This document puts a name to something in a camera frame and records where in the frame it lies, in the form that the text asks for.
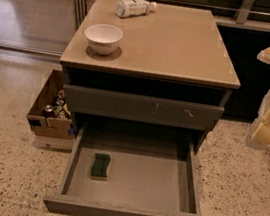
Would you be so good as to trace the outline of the green yellow sponge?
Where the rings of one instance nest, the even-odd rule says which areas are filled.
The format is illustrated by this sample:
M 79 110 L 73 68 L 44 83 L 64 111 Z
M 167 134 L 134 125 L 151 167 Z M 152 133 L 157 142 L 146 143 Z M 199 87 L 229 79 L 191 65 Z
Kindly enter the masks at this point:
M 99 180 L 105 180 L 107 179 L 107 170 L 108 166 L 111 162 L 110 155 L 108 154 L 101 154 L 96 153 L 94 156 L 94 162 L 92 164 L 92 167 L 90 169 L 91 178 L 92 179 L 99 179 Z

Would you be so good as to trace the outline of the grey drawer cabinet beige top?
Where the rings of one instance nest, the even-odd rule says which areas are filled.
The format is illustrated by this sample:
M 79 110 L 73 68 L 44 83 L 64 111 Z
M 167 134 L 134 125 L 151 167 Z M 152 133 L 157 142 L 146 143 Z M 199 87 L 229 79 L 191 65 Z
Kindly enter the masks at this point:
M 65 85 L 224 108 L 240 82 L 211 12 L 161 4 L 153 14 L 120 19 L 116 3 L 95 0 L 60 58 Z M 98 55 L 88 45 L 84 33 L 95 24 L 123 32 L 112 54 Z M 196 147 L 212 131 L 184 130 Z

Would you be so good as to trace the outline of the open grey middle drawer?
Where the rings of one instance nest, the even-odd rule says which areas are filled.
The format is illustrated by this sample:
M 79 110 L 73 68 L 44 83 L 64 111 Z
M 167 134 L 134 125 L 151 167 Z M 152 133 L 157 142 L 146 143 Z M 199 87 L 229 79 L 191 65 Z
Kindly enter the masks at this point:
M 91 178 L 96 153 L 110 155 L 107 179 Z M 80 129 L 50 212 L 69 216 L 202 216 L 194 146 Z

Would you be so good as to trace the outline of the closed grey top drawer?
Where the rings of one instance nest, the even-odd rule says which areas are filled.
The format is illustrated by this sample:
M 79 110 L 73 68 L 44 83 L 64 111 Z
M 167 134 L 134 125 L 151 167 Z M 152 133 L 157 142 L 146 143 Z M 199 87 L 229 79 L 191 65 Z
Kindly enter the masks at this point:
M 160 97 L 65 85 L 72 112 L 177 128 L 212 130 L 223 107 Z

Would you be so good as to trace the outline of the white plastic bottle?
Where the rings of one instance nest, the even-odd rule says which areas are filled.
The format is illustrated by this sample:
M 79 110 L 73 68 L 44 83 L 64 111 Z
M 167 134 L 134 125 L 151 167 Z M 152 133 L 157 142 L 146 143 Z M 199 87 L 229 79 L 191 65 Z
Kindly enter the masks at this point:
M 156 2 L 146 0 L 122 0 L 117 3 L 115 9 L 119 18 L 137 17 L 148 15 L 157 9 Z

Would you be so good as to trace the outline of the white ceramic bowl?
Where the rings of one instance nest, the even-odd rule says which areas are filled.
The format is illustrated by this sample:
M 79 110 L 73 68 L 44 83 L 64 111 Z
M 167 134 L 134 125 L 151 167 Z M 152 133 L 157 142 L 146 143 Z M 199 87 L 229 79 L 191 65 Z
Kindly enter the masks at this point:
M 123 32 L 111 24 L 95 24 L 85 30 L 88 45 L 97 54 L 110 55 L 121 42 Z

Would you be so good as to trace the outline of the cardboard box with items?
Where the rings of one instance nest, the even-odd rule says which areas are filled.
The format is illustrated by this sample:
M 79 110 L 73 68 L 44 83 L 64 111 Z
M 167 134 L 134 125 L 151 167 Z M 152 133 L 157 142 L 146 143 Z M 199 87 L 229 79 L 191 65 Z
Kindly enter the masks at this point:
M 29 125 L 37 136 L 71 140 L 75 134 L 67 109 L 63 79 L 60 70 L 53 70 L 27 114 Z

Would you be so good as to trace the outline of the metal can in box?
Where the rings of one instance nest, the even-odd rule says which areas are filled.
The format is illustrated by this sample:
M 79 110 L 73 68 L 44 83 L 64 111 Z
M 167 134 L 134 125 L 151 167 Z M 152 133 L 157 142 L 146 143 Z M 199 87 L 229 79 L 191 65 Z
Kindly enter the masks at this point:
M 55 112 L 55 107 L 51 104 L 45 105 L 43 108 L 43 113 L 45 117 L 52 117 Z

